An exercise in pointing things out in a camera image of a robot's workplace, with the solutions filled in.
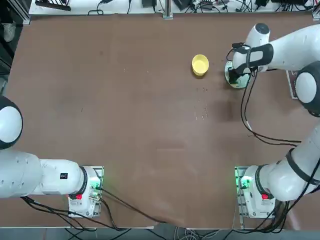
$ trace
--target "yellow bowl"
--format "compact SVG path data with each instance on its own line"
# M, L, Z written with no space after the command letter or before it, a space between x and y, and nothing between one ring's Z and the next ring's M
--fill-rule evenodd
M209 60L205 55L198 54L192 59L192 69L195 75L204 75L209 68Z

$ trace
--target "green light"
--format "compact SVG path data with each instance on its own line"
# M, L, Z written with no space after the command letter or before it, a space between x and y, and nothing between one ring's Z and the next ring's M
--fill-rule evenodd
M243 187L248 188L250 186L250 182L252 181L252 177L250 176L243 176L241 178L241 183Z

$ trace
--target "brown table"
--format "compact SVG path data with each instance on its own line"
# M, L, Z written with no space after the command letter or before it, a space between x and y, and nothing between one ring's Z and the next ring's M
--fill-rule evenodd
M234 166L272 163L289 149L250 136L240 121L243 92L224 79L231 44L244 41L259 22L269 25L271 40L314 24L304 13L32 21L23 28L6 92L24 116L14 148L104 166L104 187L155 218L183 227L230 228ZM191 73L191 59L200 53L210 62L204 79ZM248 119L261 134L301 140L316 122L291 99L280 70L259 74ZM306 196L294 208L296 229L319 229L319 197ZM65 196L36 199L67 206ZM155 224L107 201L121 227ZM6 218L0 226L65 226L20 199L2 199L1 205ZM109 223L105 210L99 219Z

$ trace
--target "shoe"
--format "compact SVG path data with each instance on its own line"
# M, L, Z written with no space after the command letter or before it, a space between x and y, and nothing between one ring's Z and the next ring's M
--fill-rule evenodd
M9 43L14 39L16 33L16 24L15 23L3 23L3 38Z

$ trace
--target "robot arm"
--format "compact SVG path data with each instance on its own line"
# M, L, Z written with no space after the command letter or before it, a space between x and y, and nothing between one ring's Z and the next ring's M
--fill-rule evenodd
M257 69L299 71L295 90L301 104L314 116L320 116L320 24L305 27L274 41L269 28L255 25L245 43L233 44L235 51L229 68L229 83ZM265 218L279 201L295 200L305 188L320 158L320 122L309 137L291 149L281 161L250 166L241 180L248 215ZM318 169L305 194L320 185Z
M65 159L39 159L7 149L18 141L22 130L19 108L0 96L0 198L68 195L70 212L99 215L101 191L96 187L102 187L103 168L79 166Z

